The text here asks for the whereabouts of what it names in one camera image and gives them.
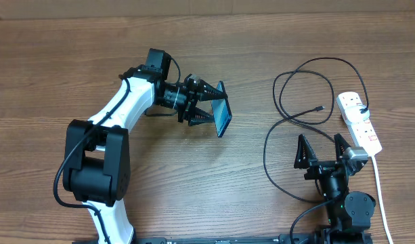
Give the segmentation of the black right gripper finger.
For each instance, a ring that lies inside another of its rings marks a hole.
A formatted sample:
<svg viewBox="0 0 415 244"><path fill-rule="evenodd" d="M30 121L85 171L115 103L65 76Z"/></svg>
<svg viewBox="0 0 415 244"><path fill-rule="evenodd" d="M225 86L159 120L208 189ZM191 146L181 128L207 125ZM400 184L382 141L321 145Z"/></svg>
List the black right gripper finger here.
<svg viewBox="0 0 415 244"><path fill-rule="evenodd" d="M341 159L344 155L344 152L350 147L350 145L340 134L334 135L334 144L336 158Z"/></svg>
<svg viewBox="0 0 415 244"><path fill-rule="evenodd" d="M298 137L297 153L294 160L295 169L307 169L318 162L318 158L303 134Z"/></svg>

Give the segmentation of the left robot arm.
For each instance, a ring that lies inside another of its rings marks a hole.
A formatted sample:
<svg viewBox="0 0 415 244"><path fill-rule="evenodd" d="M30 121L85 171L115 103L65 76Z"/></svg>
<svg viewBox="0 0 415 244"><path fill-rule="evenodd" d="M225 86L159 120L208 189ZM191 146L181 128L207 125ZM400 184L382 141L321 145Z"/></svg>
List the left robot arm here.
<svg viewBox="0 0 415 244"><path fill-rule="evenodd" d="M67 127L53 195L61 206L89 211L96 243L137 241L123 200L131 177L129 134L151 106L172 109L180 123L190 126L214 123L218 137L232 120L224 83L212 86L193 74L170 83L174 62L166 51L150 49L145 64L120 75L121 87L100 112Z"/></svg>

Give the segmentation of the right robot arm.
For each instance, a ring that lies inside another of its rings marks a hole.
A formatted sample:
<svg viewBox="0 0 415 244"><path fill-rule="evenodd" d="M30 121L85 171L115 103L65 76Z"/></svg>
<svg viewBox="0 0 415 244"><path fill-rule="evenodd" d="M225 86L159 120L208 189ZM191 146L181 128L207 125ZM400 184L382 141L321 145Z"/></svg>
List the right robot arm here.
<svg viewBox="0 0 415 244"><path fill-rule="evenodd" d="M321 161L309 141L298 137L294 168L305 169L306 180L318 183L324 201L303 212L292 223L289 232L291 243L371 243L365 231L371 227L376 201L371 195L349 190L349 179L368 162L368 153L361 146L350 146L340 134L334 136L336 159ZM321 207L326 209L328 225L318 226L312 233L294 236L297 222Z"/></svg>

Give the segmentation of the Galaxy smartphone blue screen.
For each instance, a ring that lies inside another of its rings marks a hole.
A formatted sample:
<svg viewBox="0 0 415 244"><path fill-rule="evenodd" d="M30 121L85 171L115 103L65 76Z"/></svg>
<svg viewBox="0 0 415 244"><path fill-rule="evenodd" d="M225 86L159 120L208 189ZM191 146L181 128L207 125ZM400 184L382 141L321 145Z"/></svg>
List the Galaxy smartphone blue screen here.
<svg viewBox="0 0 415 244"><path fill-rule="evenodd" d="M211 100L217 136L221 138L232 120L232 111L223 81L218 82Z"/></svg>

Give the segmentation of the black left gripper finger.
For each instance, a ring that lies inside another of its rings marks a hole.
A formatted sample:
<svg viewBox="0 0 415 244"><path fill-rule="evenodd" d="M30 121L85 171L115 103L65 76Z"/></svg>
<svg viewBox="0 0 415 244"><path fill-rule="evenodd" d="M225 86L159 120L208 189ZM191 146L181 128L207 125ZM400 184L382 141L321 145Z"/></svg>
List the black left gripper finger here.
<svg viewBox="0 0 415 244"><path fill-rule="evenodd" d="M196 87L196 95L200 101L220 100L227 98L227 94L224 91L220 91L214 88L204 80L199 80Z"/></svg>
<svg viewBox="0 0 415 244"><path fill-rule="evenodd" d="M188 114L188 125L195 126L203 123L214 123L214 116L199 108L194 108Z"/></svg>

